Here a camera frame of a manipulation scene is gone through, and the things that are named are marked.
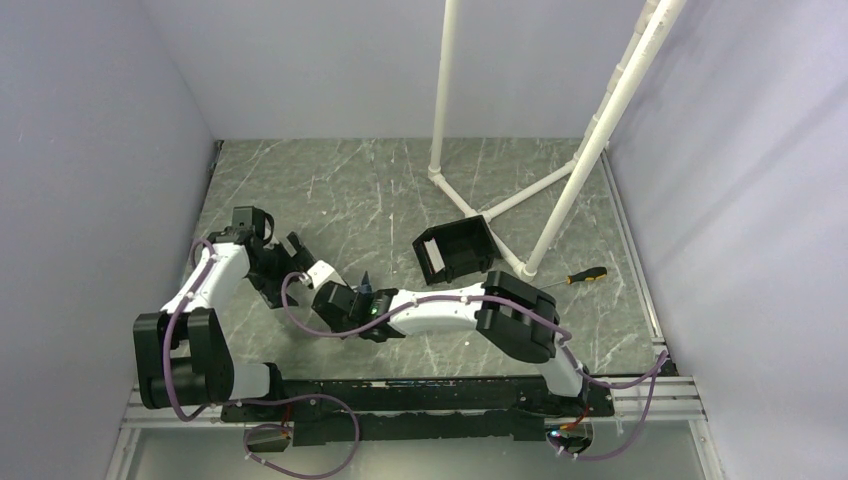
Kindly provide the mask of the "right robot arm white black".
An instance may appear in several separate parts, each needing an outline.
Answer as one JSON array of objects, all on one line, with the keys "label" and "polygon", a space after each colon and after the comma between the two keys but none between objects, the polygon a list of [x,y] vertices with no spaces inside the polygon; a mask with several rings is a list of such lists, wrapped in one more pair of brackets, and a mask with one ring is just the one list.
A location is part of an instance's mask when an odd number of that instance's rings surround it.
[{"label": "right robot arm white black", "polygon": [[382,343],[423,333],[474,331],[513,360],[531,364],[545,380],[557,411],[574,415],[590,391],[578,363],[562,352],[571,335],[560,324],[555,299],[493,271],[473,285],[442,291],[354,288],[325,263],[304,276],[312,310],[333,336]]}]

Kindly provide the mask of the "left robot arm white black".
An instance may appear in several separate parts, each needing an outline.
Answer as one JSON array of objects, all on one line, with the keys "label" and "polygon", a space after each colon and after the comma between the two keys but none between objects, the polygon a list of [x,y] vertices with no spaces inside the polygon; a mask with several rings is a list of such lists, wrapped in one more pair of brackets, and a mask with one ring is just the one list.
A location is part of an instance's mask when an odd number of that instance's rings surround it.
[{"label": "left robot arm white black", "polygon": [[283,293],[283,280],[306,272],[316,260],[291,232],[288,251],[274,237],[274,219],[266,211],[234,209],[230,225],[194,242],[193,271],[178,293],[159,311],[141,314],[133,342],[142,404],[151,410],[221,405],[247,400],[264,420],[279,417],[287,392],[273,364],[233,361],[219,320],[236,287],[244,280],[271,309],[296,300]]}]

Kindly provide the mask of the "blue card holder wallet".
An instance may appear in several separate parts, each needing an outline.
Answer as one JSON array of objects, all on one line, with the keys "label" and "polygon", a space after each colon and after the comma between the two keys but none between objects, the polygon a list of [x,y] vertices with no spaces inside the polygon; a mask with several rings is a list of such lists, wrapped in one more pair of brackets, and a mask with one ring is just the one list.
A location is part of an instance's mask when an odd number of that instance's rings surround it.
[{"label": "blue card holder wallet", "polygon": [[369,273],[367,271],[365,271],[363,273],[363,276],[360,280],[360,284],[357,287],[357,291],[360,294],[372,294],[373,293],[373,286],[371,284]]}]

